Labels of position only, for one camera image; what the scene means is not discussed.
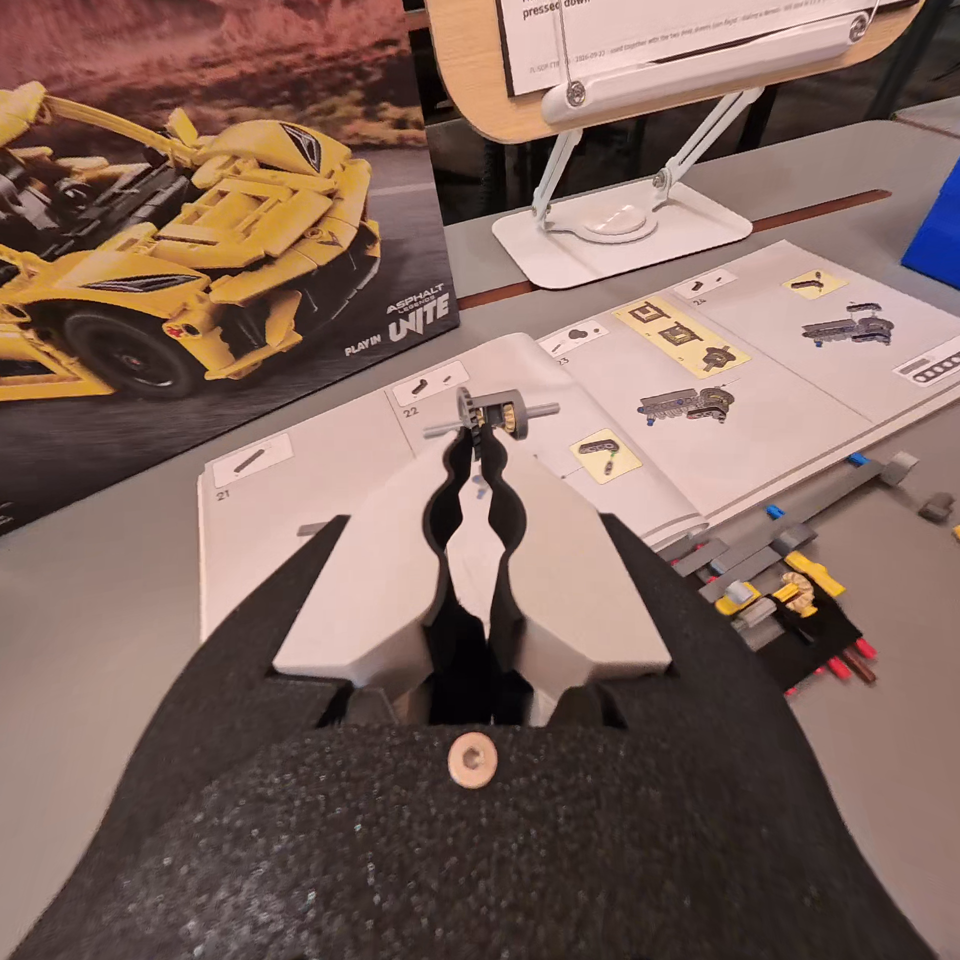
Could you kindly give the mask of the grey lego differential housing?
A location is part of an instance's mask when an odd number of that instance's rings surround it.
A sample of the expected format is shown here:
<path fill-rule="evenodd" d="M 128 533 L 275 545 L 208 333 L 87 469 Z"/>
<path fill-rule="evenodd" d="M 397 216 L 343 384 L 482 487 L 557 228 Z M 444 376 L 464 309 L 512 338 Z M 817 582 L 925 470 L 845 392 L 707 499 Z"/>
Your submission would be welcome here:
<path fill-rule="evenodd" d="M 508 435 L 518 441 L 523 441 L 528 437 L 530 419 L 526 415 L 527 406 L 519 390 L 503 390 L 495 393 L 473 395 L 466 387 L 461 386 L 457 389 L 455 399 L 460 423 L 471 439 L 474 461 L 479 461 L 482 458 L 482 428 L 488 426 L 491 429 L 501 429 L 501 407 L 504 403 L 510 402 L 513 404 L 519 420 L 517 434 L 515 436 Z"/>

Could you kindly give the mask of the yellow car lego set box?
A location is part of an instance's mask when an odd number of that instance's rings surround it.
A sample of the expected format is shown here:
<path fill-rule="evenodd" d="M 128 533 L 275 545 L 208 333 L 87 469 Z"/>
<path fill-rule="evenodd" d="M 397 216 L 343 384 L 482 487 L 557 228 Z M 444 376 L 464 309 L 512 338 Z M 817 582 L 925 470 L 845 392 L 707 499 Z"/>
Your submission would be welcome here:
<path fill-rule="evenodd" d="M 392 1 L 1 3 L 6 535 L 459 326 Z"/>

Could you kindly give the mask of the white board stand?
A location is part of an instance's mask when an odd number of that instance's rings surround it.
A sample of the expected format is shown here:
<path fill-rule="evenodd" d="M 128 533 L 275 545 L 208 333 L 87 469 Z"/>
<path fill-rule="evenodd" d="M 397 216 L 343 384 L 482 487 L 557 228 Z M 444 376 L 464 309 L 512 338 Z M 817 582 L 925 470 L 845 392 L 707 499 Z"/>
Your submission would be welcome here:
<path fill-rule="evenodd" d="M 529 212 L 496 220 L 492 233 L 535 287 L 561 291 L 655 266 L 748 237 L 752 223 L 681 185 L 704 152 L 762 95 L 724 96 L 680 150 L 652 177 L 554 200 L 583 130 L 560 134 Z"/>

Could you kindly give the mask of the lego instruction booklet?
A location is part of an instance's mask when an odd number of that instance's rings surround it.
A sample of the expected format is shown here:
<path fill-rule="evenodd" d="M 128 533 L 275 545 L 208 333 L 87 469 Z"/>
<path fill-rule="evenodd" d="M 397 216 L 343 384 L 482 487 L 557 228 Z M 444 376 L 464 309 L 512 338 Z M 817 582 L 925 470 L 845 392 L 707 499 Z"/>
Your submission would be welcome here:
<path fill-rule="evenodd" d="M 511 332 L 208 462 L 199 639 L 475 397 L 558 402 L 525 446 L 667 546 L 958 399 L 958 305 L 786 241 L 535 338 Z"/>

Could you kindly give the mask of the printed instruction board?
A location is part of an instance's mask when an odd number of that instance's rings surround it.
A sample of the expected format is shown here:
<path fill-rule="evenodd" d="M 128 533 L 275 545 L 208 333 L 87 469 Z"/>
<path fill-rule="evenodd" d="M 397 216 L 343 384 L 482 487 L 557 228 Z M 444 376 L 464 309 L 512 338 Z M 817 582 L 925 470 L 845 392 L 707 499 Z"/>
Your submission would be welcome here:
<path fill-rule="evenodd" d="M 878 10 L 867 27 L 856 15 L 846 27 L 825 22 L 786 30 L 717 51 L 611 71 L 582 81 L 585 100 L 570 105 L 568 84 L 558 92 L 511 95 L 495 2 L 427 2 L 438 71 L 462 116 L 484 138 L 517 144 L 599 124 L 770 87 L 869 61 L 893 44 L 931 2 Z"/>

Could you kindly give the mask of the lego chassis assembly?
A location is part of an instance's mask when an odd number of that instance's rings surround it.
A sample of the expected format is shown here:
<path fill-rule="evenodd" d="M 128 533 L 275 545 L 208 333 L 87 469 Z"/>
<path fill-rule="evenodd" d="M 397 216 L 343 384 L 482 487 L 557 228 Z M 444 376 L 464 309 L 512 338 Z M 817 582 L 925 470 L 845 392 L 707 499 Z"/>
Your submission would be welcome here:
<path fill-rule="evenodd" d="M 766 506 L 766 520 L 736 542 L 689 533 L 658 552 L 678 575 L 699 581 L 699 594 L 748 642 L 762 625 L 778 628 L 754 653 L 784 695 L 829 671 L 846 683 L 872 686 L 876 649 L 839 603 L 846 587 L 808 555 L 817 537 L 811 522 L 868 486 L 896 490 L 919 459 L 899 451 L 888 461 L 862 453 L 846 458 L 846 473 L 789 509 Z"/>

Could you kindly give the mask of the blue plastic bin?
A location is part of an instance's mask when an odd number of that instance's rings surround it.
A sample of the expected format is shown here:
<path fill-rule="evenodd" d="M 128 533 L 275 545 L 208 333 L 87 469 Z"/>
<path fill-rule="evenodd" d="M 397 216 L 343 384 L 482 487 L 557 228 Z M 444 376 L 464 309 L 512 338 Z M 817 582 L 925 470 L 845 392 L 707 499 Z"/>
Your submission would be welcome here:
<path fill-rule="evenodd" d="M 959 290 L 959 163 L 943 182 L 900 263 Z"/>

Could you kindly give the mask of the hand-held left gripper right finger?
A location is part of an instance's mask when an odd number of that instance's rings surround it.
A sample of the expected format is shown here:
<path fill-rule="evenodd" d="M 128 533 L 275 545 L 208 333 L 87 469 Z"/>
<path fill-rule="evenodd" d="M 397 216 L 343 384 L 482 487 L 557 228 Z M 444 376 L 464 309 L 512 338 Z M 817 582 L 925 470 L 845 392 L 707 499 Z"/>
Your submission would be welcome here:
<path fill-rule="evenodd" d="M 544 724 L 570 690 L 671 665 L 610 518 L 523 447 L 481 433 L 480 597 L 500 726 Z"/>

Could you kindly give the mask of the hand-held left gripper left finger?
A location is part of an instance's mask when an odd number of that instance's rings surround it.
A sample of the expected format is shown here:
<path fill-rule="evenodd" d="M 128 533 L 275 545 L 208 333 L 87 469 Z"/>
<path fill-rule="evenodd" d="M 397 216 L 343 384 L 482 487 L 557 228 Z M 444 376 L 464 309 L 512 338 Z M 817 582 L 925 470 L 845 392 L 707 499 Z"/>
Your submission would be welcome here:
<path fill-rule="evenodd" d="M 463 522 L 469 434 L 429 440 L 349 516 L 272 661 L 390 701 L 427 687 L 433 724 L 474 723 L 474 614 L 448 546 Z"/>

